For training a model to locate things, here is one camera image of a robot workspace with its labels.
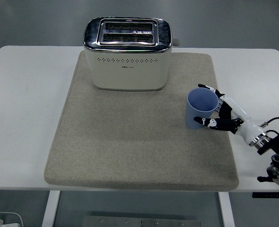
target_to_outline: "gray floor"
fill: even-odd
[[[84,216],[200,221],[222,227],[216,192],[61,192],[54,227],[81,227]]]
[[[170,23],[173,36],[180,39],[180,47],[279,51],[279,0],[0,0],[0,48],[5,45],[81,46],[87,22],[102,16],[162,18]],[[1,191],[0,201],[5,198]],[[239,193],[231,195],[231,200],[236,227],[248,226],[249,219],[256,225],[270,226],[270,222],[259,217],[273,214],[271,208],[279,210],[279,199],[255,200]],[[26,205],[19,203],[18,209]],[[103,207],[107,210],[106,204],[99,206],[100,210]],[[162,209],[154,208],[156,214]],[[268,217],[279,221],[279,216]]]
[[[18,213],[25,227],[40,227],[48,196],[48,191],[0,190],[0,211]],[[0,219],[4,221],[4,224],[21,224],[20,218],[13,214],[0,214]]]

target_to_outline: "toaster slot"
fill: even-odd
[[[105,33],[102,38],[103,43],[118,42],[119,44],[154,44],[152,34],[119,34]]]
[[[120,31],[152,31],[152,23],[132,23],[132,22],[106,22],[105,30],[120,30]]]

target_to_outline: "toaster ventilation hole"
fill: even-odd
[[[97,58],[97,61],[113,63],[156,63],[158,59],[118,59],[118,58]]]

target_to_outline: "robot finger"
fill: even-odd
[[[210,86],[207,86],[207,85],[204,85],[204,84],[198,84],[198,87],[203,87],[203,88],[207,88],[207,89],[211,90],[212,92],[214,92],[218,96],[218,98],[225,95],[225,94],[220,93],[220,91],[218,91],[217,89],[215,89],[213,87],[210,87]]]
[[[236,133],[238,127],[241,125],[241,119],[221,119],[221,118],[202,118],[194,117],[194,121],[214,130],[231,131]]]

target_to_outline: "metal plate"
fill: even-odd
[[[83,227],[201,227],[200,221],[85,216]]]

